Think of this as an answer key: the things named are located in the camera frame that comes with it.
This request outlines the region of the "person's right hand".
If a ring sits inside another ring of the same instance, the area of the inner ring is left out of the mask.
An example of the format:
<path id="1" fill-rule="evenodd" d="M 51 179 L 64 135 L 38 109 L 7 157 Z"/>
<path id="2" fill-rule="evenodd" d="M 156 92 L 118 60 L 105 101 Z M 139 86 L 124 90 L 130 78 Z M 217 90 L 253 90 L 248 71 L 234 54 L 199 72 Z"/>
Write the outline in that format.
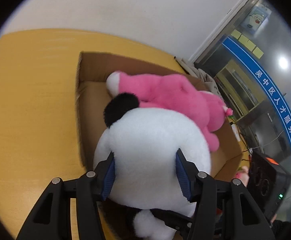
<path id="1" fill-rule="evenodd" d="M 249 181 L 249 175 L 248 175 L 248 167 L 247 166 L 242 166 L 239 170 L 237 170 L 234 179 L 239 179 L 243 183 L 245 187 L 248 185 Z"/>

